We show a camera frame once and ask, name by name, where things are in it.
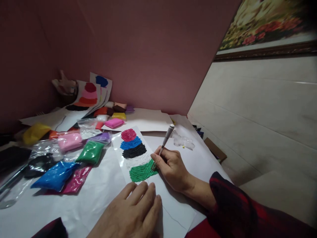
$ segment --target red plaid sleeve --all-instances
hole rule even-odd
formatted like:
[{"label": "red plaid sleeve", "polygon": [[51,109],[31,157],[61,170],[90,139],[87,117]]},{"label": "red plaid sleeve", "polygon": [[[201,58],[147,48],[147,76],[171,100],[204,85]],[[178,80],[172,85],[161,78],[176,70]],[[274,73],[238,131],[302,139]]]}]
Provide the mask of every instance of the red plaid sleeve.
[{"label": "red plaid sleeve", "polygon": [[222,238],[317,237],[317,231],[309,225],[253,201],[218,172],[213,173],[209,184],[217,204],[207,219],[187,234],[187,238],[198,234],[203,234],[200,237]]}]

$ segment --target framed painting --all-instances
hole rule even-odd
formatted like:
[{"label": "framed painting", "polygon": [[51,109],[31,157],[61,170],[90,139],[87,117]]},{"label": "framed painting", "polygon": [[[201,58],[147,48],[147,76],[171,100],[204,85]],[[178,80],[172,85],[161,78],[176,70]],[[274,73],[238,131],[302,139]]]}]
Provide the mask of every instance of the framed painting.
[{"label": "framed painting", "polygon": [[317,52],[305,0],[242,0],[214,61]]}]

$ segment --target green clay packet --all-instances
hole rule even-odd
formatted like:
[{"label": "green clay packet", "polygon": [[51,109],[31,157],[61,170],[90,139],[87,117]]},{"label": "green clay packet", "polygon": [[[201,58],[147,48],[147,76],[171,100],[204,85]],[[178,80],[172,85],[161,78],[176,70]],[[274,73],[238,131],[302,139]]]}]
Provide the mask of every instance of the green clay packet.
[{"label": "green clay packet", "polygon": [[97,164],[99,162],[104,145],[105,144],[97,141],[88,141],[80,156],[76,159],[76,163],[85,162],[90,164]]}]

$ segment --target blue clay packet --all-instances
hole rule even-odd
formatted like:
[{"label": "blue clay packet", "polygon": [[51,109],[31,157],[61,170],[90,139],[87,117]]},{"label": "blue clay packet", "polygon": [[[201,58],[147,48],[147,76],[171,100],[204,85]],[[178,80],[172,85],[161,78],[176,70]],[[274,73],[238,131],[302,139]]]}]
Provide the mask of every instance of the blue clay packet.
[{"label": "blue clay packet", "polygon": [[65,182],[79,166],[80,164],[75,162],[59,161],[32,184],[31,188],[53,189],[60,192]]}]

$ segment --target right hand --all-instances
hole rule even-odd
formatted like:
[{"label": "right hand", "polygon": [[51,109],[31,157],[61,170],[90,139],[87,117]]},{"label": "right hand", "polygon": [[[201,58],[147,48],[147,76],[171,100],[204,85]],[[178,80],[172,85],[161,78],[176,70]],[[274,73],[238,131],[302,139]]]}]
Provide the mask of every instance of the right hand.
[{"label": "right hand", "polygon": [[161,156],[159,151],[162,146],[159,146],[151,158],[161,170],[167,183],[177,192],[185,193],[195,186],[194,177],[187,171],[181,154],[177,150],[168,150],[163,148]]}]

